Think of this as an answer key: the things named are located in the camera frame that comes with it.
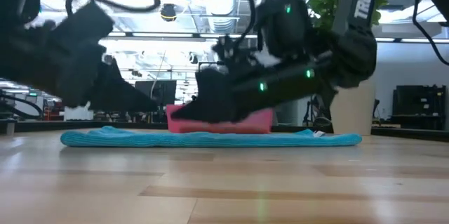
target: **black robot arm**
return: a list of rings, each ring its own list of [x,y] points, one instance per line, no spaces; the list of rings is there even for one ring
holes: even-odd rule
[[[239,121],[251,112],[319,94],[330,105],[335,87],[357,87],[375,70],[377,44],[371,32],[375,0],[340,0],[332,30],[312,27],[303,0],[266,0],[256,9],[258,33],[271,67],[251,63],[229,37],[214,50],[229,74],[206,69],[196,74],[198,97],[173,117],[217,123]]]

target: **blue towel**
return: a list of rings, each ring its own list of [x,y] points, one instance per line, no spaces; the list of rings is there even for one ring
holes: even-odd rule
[[[112,126],[88,133],[68,131],[61,143],[70,147],[330,147],[352,146],[362,141],[357,134],[314,137],[307,129],[298,133],[249,135],[235,133],[136,133]]]

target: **ceiling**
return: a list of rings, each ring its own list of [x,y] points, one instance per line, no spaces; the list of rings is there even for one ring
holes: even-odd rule
[[[140,7],[152,4],[152,0],[112,1]],[[385,17],[382,21],[385,27],[392,22],[402,23],[402,25],[410,22],[411,14],[408,5],[410,0],[392,0],[392,4],[400,4],[398,2],[405,2],[403,9],[383,12]],[[85,3],[86,0],[75,1],[74,9]],[[115,32],[210,33],[220,32],[225,27],[226,32],[238,34],[244,31],[249,22],[248,0],[162,0],[162,3],[176,5],[177,20],[175,22],[164,21],[159,11],[127,13],[104,4],[100,6],[115,21]],[[421,20],[442,21],[441,15],[429,0],[424,0],[420,4],[419,12]],[[41,0],[41,14],[33,25],[40,25],[47,19],[60,22],[65,17],[65,0]],[[375,34],[388,36],[386,32],[382,32],[382,26],[377,29],[380,31],[376,31]],[[196,92],[194,71],[197,65],[190,62],[191,57],[196,56],[199,61],[214,60],[210,52],[210,47],[214,43],[213,39],[196,41],[152,39],[149,41],[149,39],[128,40],[121,37],[101,41],[101,44],[107,47],[108,54],[117,59],[124,79],[130,83],[143,79],[177,79],[180,83],[178,95],[185,97]],[[136,73],[133,73],[133,70],[139,72],[138,76],[135,76]]]

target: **green led light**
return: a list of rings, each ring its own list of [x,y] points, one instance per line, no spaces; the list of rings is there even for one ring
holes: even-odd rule
[[[315,72],[313,70],[307,70],[306,71],[306,77],[307,78],[312,78],[315,76]]]
[[[260,83],[259,84],[259,90],[260,91],[266,91],[267,90],[267,84],[266,83]]]

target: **white planter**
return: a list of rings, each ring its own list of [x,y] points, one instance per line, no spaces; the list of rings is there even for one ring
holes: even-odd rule
[[[375,83],[372,77],[361,82],[357,88],[339,88],[330,106],[334,133],[358,133],[369,136],[373,122],[374,100]]]

